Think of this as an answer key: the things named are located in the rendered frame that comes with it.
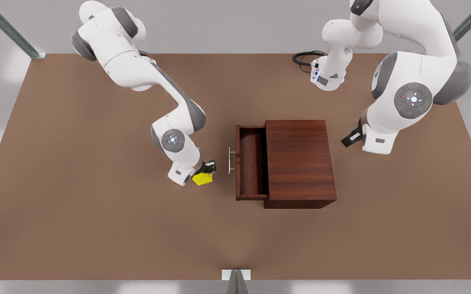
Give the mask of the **dark wooden cabinet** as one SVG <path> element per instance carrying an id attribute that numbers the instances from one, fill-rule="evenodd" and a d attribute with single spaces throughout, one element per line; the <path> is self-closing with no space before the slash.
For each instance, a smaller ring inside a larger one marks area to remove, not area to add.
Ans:
<path id="1" fill-rule="evenodd" d="M 266 209 L 321 209 L 337 199 L 326 123 L 267 120 Z"/>

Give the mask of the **yellow block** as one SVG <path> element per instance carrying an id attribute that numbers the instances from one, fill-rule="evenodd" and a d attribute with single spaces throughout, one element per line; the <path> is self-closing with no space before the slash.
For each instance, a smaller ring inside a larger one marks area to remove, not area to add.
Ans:
<path id="1" fill-rule="evenodd" d="M 213 182 L 212 173 L 197 173 L 192 176 L 192 181 L 198 186 Z"/>

